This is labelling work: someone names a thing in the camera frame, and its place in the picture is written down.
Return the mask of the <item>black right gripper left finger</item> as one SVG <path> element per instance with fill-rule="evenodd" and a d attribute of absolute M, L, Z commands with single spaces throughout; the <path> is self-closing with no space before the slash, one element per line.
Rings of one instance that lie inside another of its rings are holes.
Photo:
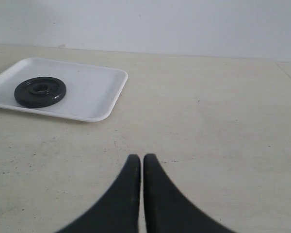
<path fill-rule="evenodd" d="M 131 154 L 104 195 L 60 233 L 137 233 L 141 161 Z"/>

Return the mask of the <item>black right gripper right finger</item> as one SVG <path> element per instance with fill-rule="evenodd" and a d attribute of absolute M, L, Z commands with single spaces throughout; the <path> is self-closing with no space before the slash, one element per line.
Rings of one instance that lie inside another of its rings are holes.
<path fill-rule="evenodd" d="M 155 154 L 144 157 L 144 210 L 148 233 L 231 233 L 191 203 L 174 185 Z"/>

